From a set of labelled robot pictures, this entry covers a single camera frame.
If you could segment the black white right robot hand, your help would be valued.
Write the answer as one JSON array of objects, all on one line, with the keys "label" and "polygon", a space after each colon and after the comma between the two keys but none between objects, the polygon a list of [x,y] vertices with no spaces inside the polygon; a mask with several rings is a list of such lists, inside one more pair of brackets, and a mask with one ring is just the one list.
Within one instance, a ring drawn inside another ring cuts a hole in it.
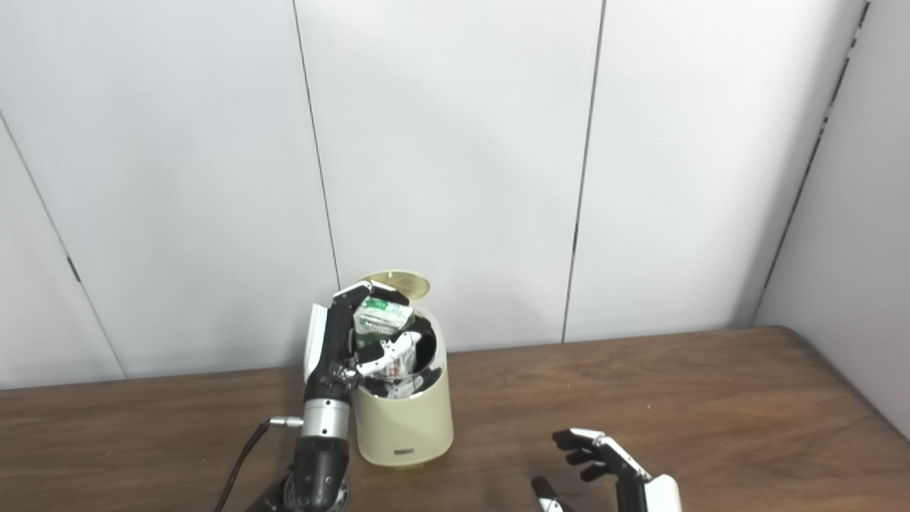
[{"label": "black white right robot hand", "polygon": [[682,511],[676,479],[646,471],[611,435],[573,427],[556,431],[552,441],[567,464],[579,467],[582,482],[612,480],[615,511]]}]

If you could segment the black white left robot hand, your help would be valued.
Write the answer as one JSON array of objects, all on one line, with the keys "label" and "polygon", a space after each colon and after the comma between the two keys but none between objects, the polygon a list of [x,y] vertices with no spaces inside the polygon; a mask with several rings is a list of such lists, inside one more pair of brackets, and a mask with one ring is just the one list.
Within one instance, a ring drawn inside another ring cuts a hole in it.
[{"label": "black white left robot hand", "polygon": [[374,281],[361,281],[342,289],[332,298],[324,324],[316,362],[305,377],[304,399],[350,402],[350,394],[366,377],[377,375],[407,349],[412,341],[377,341],[353,350],[352,331],[355,309],[378,291],[378,299],[396,306],[407,306],[410,299],[401,291]]}]

